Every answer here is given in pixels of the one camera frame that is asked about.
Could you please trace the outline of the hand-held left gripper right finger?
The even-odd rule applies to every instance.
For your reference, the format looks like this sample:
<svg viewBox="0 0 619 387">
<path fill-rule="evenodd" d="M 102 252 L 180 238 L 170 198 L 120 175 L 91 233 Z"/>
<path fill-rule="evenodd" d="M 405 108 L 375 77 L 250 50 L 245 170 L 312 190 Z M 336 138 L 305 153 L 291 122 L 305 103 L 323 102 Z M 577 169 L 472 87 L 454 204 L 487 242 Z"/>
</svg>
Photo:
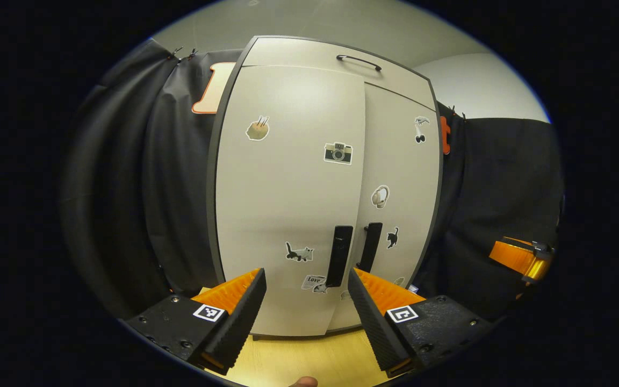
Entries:
<svg viewBox="0 0 619 387">
<path fill-rule="evenodd" d="M 349 273 L 347 289 L 389 378 L 438 367 L 495 328 L 452 297 L 418 296 L 359 268 Z"/>
</svg>

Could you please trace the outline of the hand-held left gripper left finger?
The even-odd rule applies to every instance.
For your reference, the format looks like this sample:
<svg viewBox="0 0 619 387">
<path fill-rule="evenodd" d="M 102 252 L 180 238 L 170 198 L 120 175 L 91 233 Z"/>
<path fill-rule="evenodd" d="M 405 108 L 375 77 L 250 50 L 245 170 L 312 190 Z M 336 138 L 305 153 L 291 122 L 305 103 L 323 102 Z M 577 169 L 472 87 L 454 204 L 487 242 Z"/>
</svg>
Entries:
<svg viewBox="0 0 619 387">
<path fill-rule="evenodd" d="M 170 355 L 226 375 L 251 333 L 266 291 L 265 270 L 256 268 L 197 296 L 173 293 L 124 323 Z"/>
</svg>

